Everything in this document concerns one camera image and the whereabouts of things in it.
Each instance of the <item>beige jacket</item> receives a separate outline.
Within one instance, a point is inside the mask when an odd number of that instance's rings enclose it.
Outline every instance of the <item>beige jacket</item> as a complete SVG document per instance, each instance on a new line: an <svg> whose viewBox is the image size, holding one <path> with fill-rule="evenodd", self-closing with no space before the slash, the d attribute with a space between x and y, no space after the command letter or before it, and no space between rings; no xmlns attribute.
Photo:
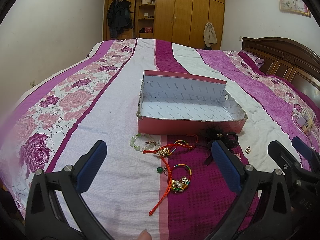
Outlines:
<svg viewBox="0 0 320 240"><path fill-rule="evenodd" d="M217 43L217 36L214 31L212 23L207 23L204 27L203 38L205 45L210 47L213 44Z"/></svg>

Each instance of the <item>framed photo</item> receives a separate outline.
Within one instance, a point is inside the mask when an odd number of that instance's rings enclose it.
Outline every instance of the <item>framed photo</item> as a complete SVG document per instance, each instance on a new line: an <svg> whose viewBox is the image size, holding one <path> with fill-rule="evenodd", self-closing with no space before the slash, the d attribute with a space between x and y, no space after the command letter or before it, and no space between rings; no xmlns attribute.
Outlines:
<svg viewBox="0 0 320 240"><path fill-rule="evenodd" d="M302 0L279 0L280 11L302 14L311 17L308 7Z"/></svg>

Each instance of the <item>headboard panel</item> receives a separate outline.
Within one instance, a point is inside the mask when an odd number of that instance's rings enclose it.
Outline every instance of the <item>headboard panel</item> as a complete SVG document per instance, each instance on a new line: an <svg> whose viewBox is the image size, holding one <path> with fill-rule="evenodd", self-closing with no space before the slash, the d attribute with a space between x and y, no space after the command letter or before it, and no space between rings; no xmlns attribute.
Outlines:
<svg viewBox="0 0 320 240"><path fill-rule="evenodd" d="M320 108L320 57L286 38L243 38L242 49L265 60L260 70L282 77L308 95Z"/></svg>

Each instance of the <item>silver bolt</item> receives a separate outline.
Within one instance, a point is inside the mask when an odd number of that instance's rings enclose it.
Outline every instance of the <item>silver bolt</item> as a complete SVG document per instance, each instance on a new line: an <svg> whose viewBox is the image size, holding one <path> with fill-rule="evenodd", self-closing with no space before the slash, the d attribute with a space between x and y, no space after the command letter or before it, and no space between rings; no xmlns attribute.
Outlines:
<svg viewBox="0 0 320 240"><path fill-rule="evenodd" d="M63 170L64 170L64 171L71 171L72 168L73 168L72 165L66 165L66 166L64 166Z"/></svg>
<svg viewBox="0 0 320 240"><path fill-rule="evenodd" d="M279 169L276 169L276 174L277 174L277 175L282 175L282 171L279 170Z"/></svg>
<svg viewBox="0 0 320 240"><path fill-rule="evenodd" d="M250 164L248 164L248 165L245 166L245 169L246 169L247 171L253 171L253 166L250 165Z"/></svg>
<svg viewBox="0 0 320 240"><path fill-rule="evenodd" d="M41 169L36 170L36 173L35 173L35 174L36 174L36 175L42 174L42 170L41 170Z"/></svg>

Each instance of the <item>finger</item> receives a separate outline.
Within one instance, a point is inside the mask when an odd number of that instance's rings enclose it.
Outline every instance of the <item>finger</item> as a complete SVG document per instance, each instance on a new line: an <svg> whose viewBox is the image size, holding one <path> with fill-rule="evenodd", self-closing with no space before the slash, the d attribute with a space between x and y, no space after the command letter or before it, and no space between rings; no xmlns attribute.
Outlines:
<svg viewBox="0 0 320 240"><path fill-rule="evenodd" d="M147 232L147 230L143 230L138 236L137 240L152 240L151 235Z"/></svg>

